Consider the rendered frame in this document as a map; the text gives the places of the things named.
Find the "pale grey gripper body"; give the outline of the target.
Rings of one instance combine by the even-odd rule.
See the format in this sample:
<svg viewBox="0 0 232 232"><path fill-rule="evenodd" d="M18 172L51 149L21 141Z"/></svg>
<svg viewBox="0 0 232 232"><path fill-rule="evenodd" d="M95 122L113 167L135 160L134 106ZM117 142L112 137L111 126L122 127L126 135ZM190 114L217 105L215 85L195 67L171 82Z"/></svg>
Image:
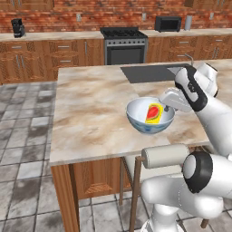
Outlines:
<svg viewBox="0 0 232 232"><path fill-rule="evenodd" d="M192 110L182 91L176 88L168 88L160 95L159 101L176 111L189 112Z"/></svg>

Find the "yellow and red cup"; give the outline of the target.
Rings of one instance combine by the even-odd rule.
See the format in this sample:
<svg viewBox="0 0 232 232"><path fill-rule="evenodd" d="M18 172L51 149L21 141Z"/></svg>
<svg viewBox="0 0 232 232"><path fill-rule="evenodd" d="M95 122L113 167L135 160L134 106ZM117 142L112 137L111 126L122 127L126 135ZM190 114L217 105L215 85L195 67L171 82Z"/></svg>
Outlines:
<svg viewBox="0 0 232 232"><path fill-rule="evenodd" d="M151 103L148 108L146 123L159 123L163 113L163 106L159 103Z"/></svg>

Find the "white and blue bowl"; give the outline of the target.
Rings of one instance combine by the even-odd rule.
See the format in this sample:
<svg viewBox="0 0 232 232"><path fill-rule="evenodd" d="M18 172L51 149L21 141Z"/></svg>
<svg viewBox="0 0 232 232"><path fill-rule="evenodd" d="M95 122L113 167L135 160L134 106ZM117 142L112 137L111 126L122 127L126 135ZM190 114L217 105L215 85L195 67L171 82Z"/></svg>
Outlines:
<svg viewBox="0 0 232 232"><path fill-rule="evenodd" d="M146 123L146 116L149 105L151 103L159 103L163 106L163 113L159 123ZM169 107L169 111L164 111L165 104L162 104L158 98L139 97L128 103L126 114L130 124L138 131L147 134L155 134L164 131L172 123L175 111Z"/></svg>

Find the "marble top wooden dining table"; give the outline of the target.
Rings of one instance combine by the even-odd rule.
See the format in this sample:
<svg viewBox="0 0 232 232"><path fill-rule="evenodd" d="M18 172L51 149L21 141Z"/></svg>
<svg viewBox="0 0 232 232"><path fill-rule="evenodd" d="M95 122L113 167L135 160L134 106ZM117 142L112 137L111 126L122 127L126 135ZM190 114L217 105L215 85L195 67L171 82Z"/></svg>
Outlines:
<svg viewBox="0 0 232 232"><path fill-rule="evenodd" d="M201 82L232 108L232 63L206 61L216 80ZM82 198L122 193L121 158L146 148L183 144L190 152L214 154L196 113L175 111L172 123L155 134L136 130L126 108L139 97L159 98L171 82L132 84L119 65L62 68L58 72L50 165L65 232L80 232Z"/></svg>

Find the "dark sink basin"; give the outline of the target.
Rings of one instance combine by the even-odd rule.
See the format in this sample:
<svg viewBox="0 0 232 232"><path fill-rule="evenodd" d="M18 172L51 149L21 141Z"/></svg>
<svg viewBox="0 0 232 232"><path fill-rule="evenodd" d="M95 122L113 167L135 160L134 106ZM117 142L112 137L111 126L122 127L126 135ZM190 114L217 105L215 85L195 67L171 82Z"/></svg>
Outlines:
<svg viewBox="0 0 232 232"><path fill-rule="evenodd" d="M177 72L187 63L121 67L130 83L174 81Z"/></svg>

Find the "silver tap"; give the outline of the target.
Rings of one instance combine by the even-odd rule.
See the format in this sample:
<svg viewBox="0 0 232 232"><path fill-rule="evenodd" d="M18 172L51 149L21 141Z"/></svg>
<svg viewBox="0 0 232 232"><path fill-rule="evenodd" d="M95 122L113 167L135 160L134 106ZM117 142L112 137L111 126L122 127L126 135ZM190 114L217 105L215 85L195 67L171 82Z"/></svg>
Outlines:
<svg viewBox="0 0 232 232"><path fill-rule="evenodd" d="M193 57L192 56L190 56L189 54L187 54L187 53L185 53L184 54L186 57L188 57L190 60L191 60L191 66L193 66L194 65L194 60L193 60Z"/></svg>

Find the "wooden base cupboards with drawers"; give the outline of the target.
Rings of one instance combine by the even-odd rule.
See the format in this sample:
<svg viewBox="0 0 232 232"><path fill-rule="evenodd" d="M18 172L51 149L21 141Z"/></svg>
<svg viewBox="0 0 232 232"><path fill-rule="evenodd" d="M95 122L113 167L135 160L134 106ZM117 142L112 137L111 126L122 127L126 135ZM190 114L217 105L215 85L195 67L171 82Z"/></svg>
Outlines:
<svg viewBox="0 0 232 232"><path fill-rule="evenodd" d="M150 37L147 63L232 59L232 34Z"/></svg>
<svg viewBox="0 0 232 232"><path fill-rule="evenodd" d="M102 39L0 42L0 84L56 81L58 69L104 65Z"/></svg>

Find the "steel oven with black hob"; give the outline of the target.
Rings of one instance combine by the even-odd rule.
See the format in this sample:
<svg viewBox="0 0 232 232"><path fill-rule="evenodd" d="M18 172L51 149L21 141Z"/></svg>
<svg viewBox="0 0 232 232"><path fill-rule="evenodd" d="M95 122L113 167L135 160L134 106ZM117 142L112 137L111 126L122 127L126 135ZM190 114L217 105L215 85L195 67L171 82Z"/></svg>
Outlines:
<svg viewBox="0 0 232 232"><path fill-rule="evenodd" d="M102 27L106 65L145 63L148 36L138 27Z"/></svg>

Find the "black microwave oven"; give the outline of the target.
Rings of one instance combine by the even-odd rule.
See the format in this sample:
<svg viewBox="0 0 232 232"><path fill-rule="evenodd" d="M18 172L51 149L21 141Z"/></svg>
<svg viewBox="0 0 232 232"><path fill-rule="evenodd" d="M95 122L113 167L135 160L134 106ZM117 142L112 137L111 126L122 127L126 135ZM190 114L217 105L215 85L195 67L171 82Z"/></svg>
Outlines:
<svg viewBox="0 0 232 232"><path fill-rule="evenodd" d="M179 16L157 16L155 30L158 32L179 32L181 18Z"/></svg>

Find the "grey cylinder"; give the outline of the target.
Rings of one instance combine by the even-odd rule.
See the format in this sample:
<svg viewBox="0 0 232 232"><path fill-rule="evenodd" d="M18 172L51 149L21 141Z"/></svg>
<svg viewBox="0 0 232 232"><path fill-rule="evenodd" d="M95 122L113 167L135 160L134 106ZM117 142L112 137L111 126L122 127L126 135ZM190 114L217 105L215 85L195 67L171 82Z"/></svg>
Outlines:
<svg viewBox="0 0 232 232"><path fill-rule="evenodd" d="M192 24L192 15L187 15L185 20L184 30L189 31L191 28L191 24Z"/></svg>

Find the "black coffee machine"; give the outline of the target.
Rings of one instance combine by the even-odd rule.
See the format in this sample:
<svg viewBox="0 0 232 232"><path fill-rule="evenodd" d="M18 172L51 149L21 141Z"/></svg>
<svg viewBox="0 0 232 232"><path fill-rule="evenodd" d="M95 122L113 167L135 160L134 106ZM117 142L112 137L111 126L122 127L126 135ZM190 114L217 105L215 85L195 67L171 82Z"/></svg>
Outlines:
<svg viewBox="0 0 232 232"><path fill-rule="evenodd" d="M24 25L21 18L15 18L11 21L13 31L14 31L14 37L20 38L24 36Z"/></svg>

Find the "wooden wall cupboards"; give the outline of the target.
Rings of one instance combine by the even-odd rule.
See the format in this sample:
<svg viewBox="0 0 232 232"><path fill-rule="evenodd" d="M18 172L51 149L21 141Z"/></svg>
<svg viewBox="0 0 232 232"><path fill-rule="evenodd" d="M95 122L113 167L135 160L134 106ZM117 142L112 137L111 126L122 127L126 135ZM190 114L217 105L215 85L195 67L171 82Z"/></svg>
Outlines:
<svg viewBox="0 0 232 232"><path fill-rule="evenodd" d="M0 10L52 10L53 0L0 0Z"/></svg>

